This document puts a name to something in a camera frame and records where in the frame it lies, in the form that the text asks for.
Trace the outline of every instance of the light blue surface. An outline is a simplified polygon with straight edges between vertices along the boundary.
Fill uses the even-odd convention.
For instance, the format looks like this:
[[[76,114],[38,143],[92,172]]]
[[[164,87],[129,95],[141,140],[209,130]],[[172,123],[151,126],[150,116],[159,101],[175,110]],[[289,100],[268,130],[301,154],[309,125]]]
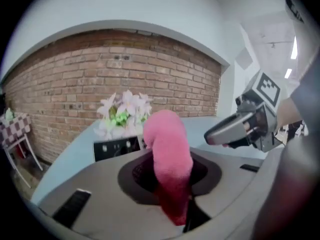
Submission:
[[[210,146],[204,139],[204,133],[216,125],[222,118],[203,116],[182,118],[185,125],[190,147],[223,155],[265,159],[266,153],[252,146],[238,147],[237,149],[219,146]],[[43,176],[35,189],[31,202],[38,204],[54,188],[71,178],[73,175],[94,163],[93,142],[99,141],[94,133],[98,128],[97,120],[84,130],[55,160]]]

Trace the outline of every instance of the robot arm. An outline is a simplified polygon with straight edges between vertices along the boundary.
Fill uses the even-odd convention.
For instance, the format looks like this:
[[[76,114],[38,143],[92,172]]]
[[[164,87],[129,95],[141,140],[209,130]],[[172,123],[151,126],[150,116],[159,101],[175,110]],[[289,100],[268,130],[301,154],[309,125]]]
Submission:
[[[209,129],[204,138],[209,145],[228,144],[232,148],[253,145],[268,152],[281,144],[274,137],[280,87],[261,70],[235,99],[236,113]]]

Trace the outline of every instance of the checkered tablecloth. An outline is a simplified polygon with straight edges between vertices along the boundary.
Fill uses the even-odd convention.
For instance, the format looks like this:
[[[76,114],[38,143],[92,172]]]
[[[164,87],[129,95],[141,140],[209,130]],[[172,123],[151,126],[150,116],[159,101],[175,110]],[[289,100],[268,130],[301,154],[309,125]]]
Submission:
[[[13,120],[7,121],[0,117],[0,144],[5,147],[16,141],[25,133],[30,132],[31,119],[28,114],[18,114]]]

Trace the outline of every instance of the pink towel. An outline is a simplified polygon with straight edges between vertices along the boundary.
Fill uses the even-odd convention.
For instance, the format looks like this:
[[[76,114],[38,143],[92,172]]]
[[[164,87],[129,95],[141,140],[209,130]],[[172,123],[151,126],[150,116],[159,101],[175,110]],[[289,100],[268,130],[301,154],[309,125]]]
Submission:
[[[154,173],[159,182],[154,194],[172,222],[184,225],[193,166],[185,126],[175,112],[161,110],[145,122],[143,137],[152,148]]]

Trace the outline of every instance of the brick wall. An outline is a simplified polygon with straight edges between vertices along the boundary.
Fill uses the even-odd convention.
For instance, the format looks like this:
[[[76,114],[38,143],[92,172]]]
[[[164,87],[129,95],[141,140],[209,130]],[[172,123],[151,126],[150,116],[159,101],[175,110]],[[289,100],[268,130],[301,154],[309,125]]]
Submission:
[[[35,152],[53,162],[99,117],[99,101],[114,92],[148,94],[153,112],[212,116],[220,77],[218,62],[173,39],[99,30],[36,51],[9,74],[3,89],[8,106],[30,114]]]

